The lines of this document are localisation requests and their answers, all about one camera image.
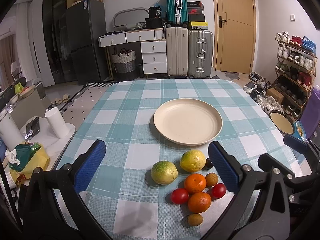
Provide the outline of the red tomato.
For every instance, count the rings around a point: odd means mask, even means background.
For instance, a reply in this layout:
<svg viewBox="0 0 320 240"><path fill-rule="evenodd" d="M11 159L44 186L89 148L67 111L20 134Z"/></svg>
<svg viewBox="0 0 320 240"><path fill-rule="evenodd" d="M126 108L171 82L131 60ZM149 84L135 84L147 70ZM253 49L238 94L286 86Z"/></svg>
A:
<svg viewBox="0 0 320 240"><path fill-rule="evenodd" d="M175 189L171 193L170 200L177 205L185 204L189 200L189 193L185 188Z"/></svg>
<svg viewBox="0 0 320 240"><path fill-rule="evenodd" d="M211 191L212 199L216 200L222 198L226 194L226 191L227 189L223 183L216 184Z"/></svg>

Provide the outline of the brown longan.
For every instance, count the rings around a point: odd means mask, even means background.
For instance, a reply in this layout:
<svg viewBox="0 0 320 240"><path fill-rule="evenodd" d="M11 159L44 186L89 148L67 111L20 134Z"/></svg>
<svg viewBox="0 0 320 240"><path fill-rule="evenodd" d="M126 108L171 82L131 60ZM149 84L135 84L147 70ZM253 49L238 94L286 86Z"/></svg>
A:
<svg viewBox="0 0 320 240"><path fill-rule="evenodd" d="M209 173L205 176L205 179L206 179L206 183L207 183L207 187L213 187L215 186L218 181L219 181L219 178L217 176L217 174L215 173Z"/></svg>
<svg viewBox="0 0 320 240"><path fill-rule="evenodd" d="M187 222L190 226L199 226L203 222L203 217L199 213L193 213L187 217Z"/></svg>

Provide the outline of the orange mandarin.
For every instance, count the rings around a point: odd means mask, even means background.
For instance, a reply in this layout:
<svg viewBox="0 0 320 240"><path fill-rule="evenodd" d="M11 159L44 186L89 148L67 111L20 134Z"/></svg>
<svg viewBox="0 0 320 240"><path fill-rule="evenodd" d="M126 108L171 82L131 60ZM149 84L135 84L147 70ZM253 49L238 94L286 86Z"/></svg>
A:
<svg viewBox="0 0 320 240"><path fill-rule="evenodd" d="M203 175L195 173L187 176L183 185L189 194L195 194L206 188L207 181Z"/></svg>
<svg viewBox="0 0 320 240"><path fill-rule="evenodd" d="M198 192L193 194L187 203L188 209L192 213L202 213L209 209L212 198L205 192Z"/></svg>

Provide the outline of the green yellow passion fruit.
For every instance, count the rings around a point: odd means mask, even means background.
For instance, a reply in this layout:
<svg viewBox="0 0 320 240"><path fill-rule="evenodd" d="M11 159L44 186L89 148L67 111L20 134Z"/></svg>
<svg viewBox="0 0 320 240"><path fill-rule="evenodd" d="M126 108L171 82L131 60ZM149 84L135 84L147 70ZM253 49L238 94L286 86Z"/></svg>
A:
<svg viewBox="0 0 320 240"><path fill-rule="evenodd" d="M158 161L151 168L151 178L159 185L169 185L177 178L177 176L178 170L170 161Z"/></svg>

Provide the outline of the white side table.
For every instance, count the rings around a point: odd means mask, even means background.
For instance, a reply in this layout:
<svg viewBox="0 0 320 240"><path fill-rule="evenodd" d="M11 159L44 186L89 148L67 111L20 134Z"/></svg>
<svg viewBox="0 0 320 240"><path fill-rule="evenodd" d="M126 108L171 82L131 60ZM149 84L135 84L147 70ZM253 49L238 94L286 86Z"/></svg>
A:
<svg viewBox="0 0 320 240"><path fill-rule="evenodd" d="M27 123L31 122L33 119L35 119L35 116L30 118ZM50 157L48 168L51 168L55 165L57 157L73 137L75 133L75 126L73 124L66 123L67 134L60 139L56 136L46 118L40 117L39 122L40 131L37 135L31 138L30 142L38 142L44 147L47 155ZM19 132L16 123L8 112L1 115L1 139L5 144L5 150L8 148L9 151L12 151L18 144L25 142L24 135L27 123Z"/></svg>

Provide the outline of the beige slippers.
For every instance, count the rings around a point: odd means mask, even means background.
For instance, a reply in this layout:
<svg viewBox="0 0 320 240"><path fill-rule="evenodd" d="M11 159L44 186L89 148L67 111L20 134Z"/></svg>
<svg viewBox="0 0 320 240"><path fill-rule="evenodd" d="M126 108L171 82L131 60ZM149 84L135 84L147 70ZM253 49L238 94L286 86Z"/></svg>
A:
<svg viewBox="0 0 320 240"><path fill-rule="evenodd" d="M58 106L62 103L67 103L70 100L70 95L69 94L65 94L63 95L63 97L61 99L56 98L53 102L52 105L53 106Z"/></svg>

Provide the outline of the cream round plate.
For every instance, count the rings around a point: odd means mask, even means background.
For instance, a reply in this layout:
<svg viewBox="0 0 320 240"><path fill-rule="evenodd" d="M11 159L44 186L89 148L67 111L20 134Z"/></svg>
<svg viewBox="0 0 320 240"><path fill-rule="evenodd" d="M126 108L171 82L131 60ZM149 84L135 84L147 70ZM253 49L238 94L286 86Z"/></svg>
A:
<svg viewBox="0 0 320 240"><path fill-rule="evenodd" d="M223 119L212 105L180 98L160 105L153 115L157 131L166 139L185 146L213 141L223 128Z"/></svg>

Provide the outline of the silver suitcase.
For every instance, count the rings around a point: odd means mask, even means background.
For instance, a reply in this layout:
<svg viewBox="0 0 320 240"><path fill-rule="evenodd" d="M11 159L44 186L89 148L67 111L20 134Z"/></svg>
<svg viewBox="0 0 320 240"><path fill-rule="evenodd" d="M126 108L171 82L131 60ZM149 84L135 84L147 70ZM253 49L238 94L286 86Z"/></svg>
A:
<svg viewBox="0 0 320 240"><path fill-rule="evenodd" d="M211 74L214 37L208 30L188 31L188 75L207 78Z"/></svg>

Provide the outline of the beige suitcase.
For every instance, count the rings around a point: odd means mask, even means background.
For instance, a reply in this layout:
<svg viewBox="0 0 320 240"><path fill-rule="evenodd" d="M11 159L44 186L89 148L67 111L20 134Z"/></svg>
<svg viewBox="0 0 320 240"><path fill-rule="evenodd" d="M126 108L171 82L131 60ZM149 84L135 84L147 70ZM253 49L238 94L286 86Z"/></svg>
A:
<svg viewBox="0 0 320 240"><path fill-rule="evenodd" d="M188 75L188 29L171 27L166 29L167 74Z"/></svg>

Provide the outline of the wooden door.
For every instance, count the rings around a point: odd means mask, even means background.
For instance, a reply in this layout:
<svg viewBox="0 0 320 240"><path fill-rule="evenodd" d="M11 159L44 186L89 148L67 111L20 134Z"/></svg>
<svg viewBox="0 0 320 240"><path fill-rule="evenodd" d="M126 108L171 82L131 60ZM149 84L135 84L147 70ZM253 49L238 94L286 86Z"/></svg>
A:
<svg viewBox="0 0 320 240"><path fill-rule="evenodd" d="M254 0L214 0L214 68L222 72L249 74L255 37Z"/></svg>

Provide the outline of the woven laundry basket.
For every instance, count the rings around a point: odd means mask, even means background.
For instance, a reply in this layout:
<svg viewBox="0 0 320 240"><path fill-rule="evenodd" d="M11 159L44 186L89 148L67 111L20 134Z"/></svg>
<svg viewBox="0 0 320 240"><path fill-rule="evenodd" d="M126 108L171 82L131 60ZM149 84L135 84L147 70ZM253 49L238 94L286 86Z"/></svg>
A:
<svg viewBox="0 0 320 240"><path fill-rule="evenodd" d="M131 81L138 77L136 66L136 52L122 49L120 53L111 55L117 78L120 81Z"/></svg>

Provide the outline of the stacked shoe boxes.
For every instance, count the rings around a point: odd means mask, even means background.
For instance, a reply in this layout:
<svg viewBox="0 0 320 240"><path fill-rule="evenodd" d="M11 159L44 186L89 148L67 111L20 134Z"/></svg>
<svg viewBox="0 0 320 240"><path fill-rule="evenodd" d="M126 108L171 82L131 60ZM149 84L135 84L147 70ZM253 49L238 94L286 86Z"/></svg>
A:
<svg viewBox="0 0 320 240"><path fill-rule="evenodd" d="M208 22L204 15L204 5L201 1L187 2L188 8L188 29L208 30Z"/></svg>

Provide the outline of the white drawer desk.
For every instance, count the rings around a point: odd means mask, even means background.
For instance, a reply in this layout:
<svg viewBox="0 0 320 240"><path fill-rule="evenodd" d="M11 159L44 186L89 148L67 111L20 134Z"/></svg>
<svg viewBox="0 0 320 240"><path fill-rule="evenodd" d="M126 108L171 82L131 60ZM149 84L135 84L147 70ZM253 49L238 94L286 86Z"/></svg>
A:
<svg viewBox="0 0 320 240"><path fill-rule="evenodd" d="M135 50L145 75L167 73L167 44L161 28L107 34L99 37L98 43L101 48Z"/></svg>

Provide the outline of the teal suitcase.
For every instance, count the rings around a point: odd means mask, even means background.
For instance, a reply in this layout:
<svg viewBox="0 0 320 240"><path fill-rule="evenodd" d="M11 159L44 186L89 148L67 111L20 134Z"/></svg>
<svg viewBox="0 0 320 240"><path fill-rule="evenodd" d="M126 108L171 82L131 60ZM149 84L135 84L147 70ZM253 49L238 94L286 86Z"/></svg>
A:
<svg viewBox="0 0 320 240"><path fill-rule="evenodd" d="M187 0L166 0L166 2L169 25L186 28L188 25Z"/></svg>

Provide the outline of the black refrigerator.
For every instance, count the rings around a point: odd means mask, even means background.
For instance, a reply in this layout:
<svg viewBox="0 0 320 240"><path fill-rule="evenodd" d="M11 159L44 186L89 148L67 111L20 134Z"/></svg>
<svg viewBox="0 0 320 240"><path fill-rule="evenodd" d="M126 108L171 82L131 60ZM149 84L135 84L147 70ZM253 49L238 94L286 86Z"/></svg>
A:
<svg viewBox="0 0 320 240"><path fill-rule="evenodd" d="M109 77L105 51L98 38L106 34L104 3L83 0L66 10L69 46L80 85Z"/></svg>

